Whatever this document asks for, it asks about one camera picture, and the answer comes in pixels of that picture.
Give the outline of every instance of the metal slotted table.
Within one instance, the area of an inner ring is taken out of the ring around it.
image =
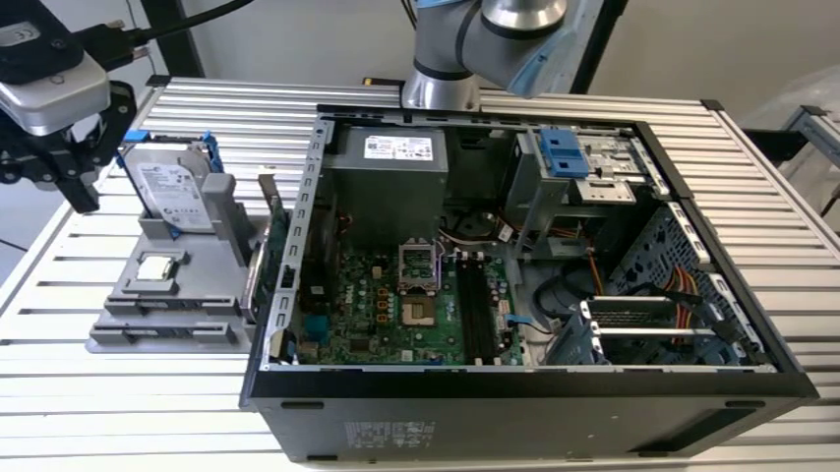
[[[256,176],[284,177],[294,205],[316,103],[397,106],[397,88],[314,88],[174,79],[148,90],[138,127],[212,130],[236,196],[267,212]],[[757,299],[823,399],[692,459],[406,463],[406,469],[673,471],[840,469],[840,242],[724,112],[700,101],[485,91],[489,112],[644,120],[696,193]],[[244,355],[93,355],[84,349],[139,235],[124,174],[99,182],[103,209],[64,205],[0,289],[0,468],[171,470],[294,467],[258,414],[238,410]],[[394,469],[398,464],[333,464]]]

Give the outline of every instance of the cable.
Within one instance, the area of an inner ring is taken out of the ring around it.
[[[530,301],[539,314],[553,320],[561,320],[564,323],[572,317],[570,312],[553,312],[542,306],[542,293],[552,288],[552,286],[562,280],[562,272],[558,275],[553,275],[546,278],[542,283],[534,289],[530,295]]]
[[[531,323],[517,323],[517,325],[519,326],[527,326],[530,327],[534,331],[539,332],[541,334],[545,334],[546,336],[553,336],[554,333],[548,331],[546,329],[538,327],[535,324]]]
[[[409,21],[411,22],[411,28],[418,28],[418,16],[415,15],[415,10],[411,8],[411,0],[401,0],[403,4],[403,10],[406,10],[406,16],[409,17]]]
[[[130,31],[130,33],[134,36],[135,46],[143,46],[152,39],[158,39],[160,37],[168,36],[175,32],[180,32],[183,30],[188,30],[192,27],[196,27],[198,25],[203,25],[216,18],[223,17],[228,13],[235,12],[251,2],[254,2],[254,0],[232,0],[224,5],[220,5],[203,13],[199,13],[198,15],[184,18],[179,22],[174,22],[171,25],[167,25],[164,27],[134,29],[132,31]]]
[[[25,248],[25,247],[23,247],[23,246],[19,246],[19,245],[17,245],[17,244],[15,244],[15,243],[11,243],[11,242],[9,242],[9,241],[7,241],[5,239],[0,239],[0,244],[3,244],[3,245],[5,245],[5,246],[8,246],[8,247],[9,247],[9,248],[12,248],[12,249],[17,249],[19,251],[23,251],[23,252],[28,252],[28,251],[29,251],[29,249],[27,249],[27,248]]]
[[[837,203],[837,197],[832,197],[828,203],[825,204],[825,206],[823,207],[823,211],[819,213],[820,217],[823,218],[825,217],[825,215],[828,214],[828,212],[831,211],[836,203]]]
[[[478,246],[481,244],[489,244],[495,241],[494,239],[470,239],[463,236],[453,236],[443,230],[443,228],[438,228],[437,232],[441,233],[441,235],[446,239],[449,239],[453,243],[459,244],[462,246]]]
[[[592,251],[589,253],[589,268],[592,269],[592,280],[594,281],[594,293],[596,295],[604,295],[604,285],[601,285],[601,275],[598,274],[598,267],[594,264],[594,257]]]
[[[694,277],[692,276],[692,274],[689,273],[688,270],[685,270],[684,268],[681,270],[682,270],[682,273],[685,274],[685,277],[688,278],[688,281],[690,282],[692,294],[693,295],[700,295],[700,290],[697,289],[697,281],[694,280]],[[689,311],[689,310],[685,310],[685,312],[686,312],[685,327],[689,328],[689,327],[692,327],[692,315],[693,315],[693,312]]]
[[[590,292],[588,289],[574,285],[569,281],[569,275],[574,271],[577,271],[577,270],[580,270],[582,268],[586,268],[586,261],[584,259],[578,259],[578,260],[570,261],[570,262],[564,264],[564,267],[561,268],[561,274],[558,275],[561,285],[564,286],[566,291],[569,293],[572,293],[572,295],[578,300],[585,300],[586,298],[589,298],[589,297],[592,297],[594,295],[594,292]]]
[[[128,17],[131,18],[131,25],[136,28],[136,20],[134,19],[134,7],[131,6],[131,0],[126,0],[126,7],[128,7]],[[152,65],[152,74],[158,75],[158,67],[155,67],[155,59],[151,54],[148,55],[148,63]]]

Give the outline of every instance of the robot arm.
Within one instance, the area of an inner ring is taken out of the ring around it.
[[[136,114],[131,86],[108,71],[144,55],[151,39],[226,15],[234,0],[162,29],[96,25],[69,32],[39,0],[0,2],[0,183],[57,189],[77,212],[99,209],[92,188]],[[99,115],[81,141],[75,123]]]
[[[97,25],[72,33],[39,0],[0,2],[0,183],[27,178],[57,189],[76,211],[99,209],[91,185],[136,113],[131,86],[109,81],[108,71],[151,39],[252,1],[232,0],[162,29]],[[478,110],[475,75],[522,96],[548,89],[574,42],[566,0],[418,0],[418,9],[403,106]],[[77,141],[71,127],[93,115],[99,124]]]
[[[418,0],[415,70],[403,106],[479,109],[479,76],[533,97],[548,90],[576,41],[566,0]]]

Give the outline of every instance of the black cable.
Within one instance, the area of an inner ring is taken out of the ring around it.
[[[582,268],[589,269],[589,261],[584,259],[569,261],[561,268],[561,274],[558,275],[558,281],[561,282],[561,285],[564,286],[566,291],[572,293],[572,295],[580,300],[585,300],[586,298],[594,296],[593,291],[589,291],[581,286],[574,285],[569,280],[569,276]]]
[[[411,4],[409,3],[411,0],[401,0],[403,4],[403,10],[406,10],[406,16],[409,17],[409,21],[411,22],[411,28],[418,28],[418,17],[415,16],[415,11],[411,8]]]
[[[550,332],[550,331],[548,331],[546,329],[544,329],[544,328],[538,327],[535,324],[531,324],[531,323],[517,323],[517,325],[521,325],[521,326],[527,326],[527,327],[530,327],[534,331],[537,331],[537,332],[539,332],[539,333],[545,334],[546,336],[553,336],[553,335],[554,335],[554,333],[553,333],[553,332]]]
[[[553,320],[560,319],[562,322],[565,322],[573,316],[570,312],[553,312],[552,310],[549,310],[548,308],[542,306],[542,293],[546,290],[549,290],[549,288],[552,288],[556,283],[558,283],[560,279],[561,279],[560,275],[553,275],[549,278],[546,278],[542,281],[542,283],[537,286],[537,289],[534,290],[534,292],[531,293],[530,301],[531,301],[531,304],[534,305],[534,309],[544,317]]]
[[[128,17],[131,18],[131,25],[136,28],[136,20],[134,18],[134,7],[131,6],[131,0],[126,0],[126,7],[128,7]],[[148,63],[152,65],[152,74],[158,75],[158,68],[155,67],[155,60],[152,56],[148,56]]]
[[[0,244],[3,244],[3,245],[5,245],[5,246],[8,246],[8,247],[9,247],[9,248],[12,248],[12,249],[17,249],[19,251],[23,251],[23,252],[27,252],[27,251],[29,250],[29,249],[27,249],[25,247],[19,246],[19,245],[17,245],[17,244],[15,244],[15,243],[11,243],[11,242],[9,242],[9,241],[7,241],[5,239],[0,239]]]
[[[220,5],[203,13],[199,13],[198,15],[184,18],[179,22],[174,22],[171,25],[167,25],[164,27],[134,29],[132,31],[130,31],[130,33],[134,36],[135,46],[142,46],[152,39],[158,39],[175,32],[180,32],[183,30],[188,30],[192,27],[196,27],[198,25],[203,25],[216,18],[223,17],[228,13],[235,12],[251,2],[254,2],[254,0],[232,0],[224,5]]]
[[[831,208],[835,206],[836,203],[837,203],[837,197],[832,197],[828,203],[825,204],[825,206],[823,207],[823,211],[819,213],[820,217],[823,218],[825,217],[825,215],[828,214],[828,212],[831,211]]]

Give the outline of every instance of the hard disk drive label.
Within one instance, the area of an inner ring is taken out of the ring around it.
[[[180,165],[142,163],[140,185],[146,186],[146,195],[151,196],[152,211],[183,231],[212,229],[207,209],[198,192],[192,174]]]
[[[355,421],[343,423],[343,429],[355,449],[429,447],[434,436],[433,421]]]
[[[433,160],[431,138],[369,136],[365,139],[365,158]]]

